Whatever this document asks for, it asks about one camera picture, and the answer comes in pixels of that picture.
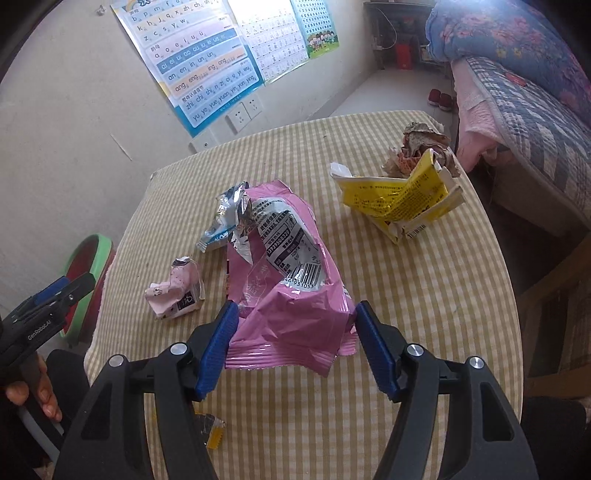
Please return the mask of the person's left hand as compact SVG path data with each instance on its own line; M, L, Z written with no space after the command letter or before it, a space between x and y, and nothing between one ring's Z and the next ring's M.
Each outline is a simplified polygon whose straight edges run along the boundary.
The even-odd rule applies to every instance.
M39 354L36 355L36 361L39 378L33 390L34 397L49 419L60 422L62 412L47 374L47 365ZM30 396L29 385L24 381L16 381L7 385L4 392L7 399L16 406L22 406Z

